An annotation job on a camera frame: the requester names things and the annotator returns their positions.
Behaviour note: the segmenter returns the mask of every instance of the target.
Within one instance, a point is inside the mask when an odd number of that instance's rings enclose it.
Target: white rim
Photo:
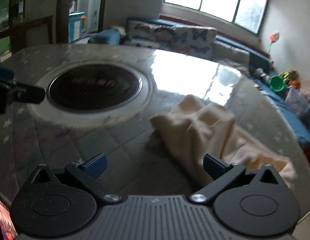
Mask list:
[[[122,104],[119,107],[95,113],[67,112],[54,106],[47,98],[45,98],[44,101],[39,105],[29,104],[28,108],[30,109],[30,112],[33,113],[36,117],[39,117],[55,125],[62,125],[70,128],[93,128],[111,126],[127,121],[142,111],[148,105],[153,89],[147,77],[133,67],[116,62],[84,61],[80,63],[77,62],[64,65],[48,72],[37,82],[36,85],[44,87],[46,90],[51,81],[60,74],[66,72],[69,69],[89,64],[108,64],[133,72],[136,77],[142,80],[142,87],[139,94],[132,101]]]

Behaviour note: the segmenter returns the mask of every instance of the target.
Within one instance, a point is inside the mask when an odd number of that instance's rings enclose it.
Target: patterned cushion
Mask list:
[[[216,28],[176,26],[172,42],[173,51],[211,60],[216,33]]]
[[[216,28],[166,26],[128,20],[126,45],[179,52],[211,60]]]
[[[150,49],[171,50],[165,43],[159,43],[156,41],[149,41],[145,39],[136,39],[136,38],[130,38],[130,37],[127,37],[123,44],[130,45],[130,46],[136,46],[136,47],[146,47]]]
[[[155,25],[145,22],[128,20],[126,34],[130,38],[170,43],[174,36],[174,27]]]

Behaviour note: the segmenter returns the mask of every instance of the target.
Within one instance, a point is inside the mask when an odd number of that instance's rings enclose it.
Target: beige cloth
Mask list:
[[[203,168],[206,153],[249,169],[271,163],[288,186],[295,177],[289,158],[272,152],[236,125],[232,113],[215,103],[203,107],[188,95],[170,113],[156,114],[150,121],[169,152],[202,186],[212,182]]]

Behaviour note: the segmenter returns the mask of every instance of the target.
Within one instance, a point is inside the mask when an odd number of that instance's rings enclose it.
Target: screen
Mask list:
[[[4,240],[14,240],[18,234],[10,219],[8,207],[0,200],[0,228]]]

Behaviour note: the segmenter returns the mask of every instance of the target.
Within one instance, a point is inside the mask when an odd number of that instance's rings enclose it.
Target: metal screw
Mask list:
[[[202,203],[207,200],[207,197],[203,194],[193,194],[191,195],[191,200],[197,203]]]
[[[107,194],[104,196],[104,200],[107,202],[116,202],[120,199],[120,196],[116,194]]]

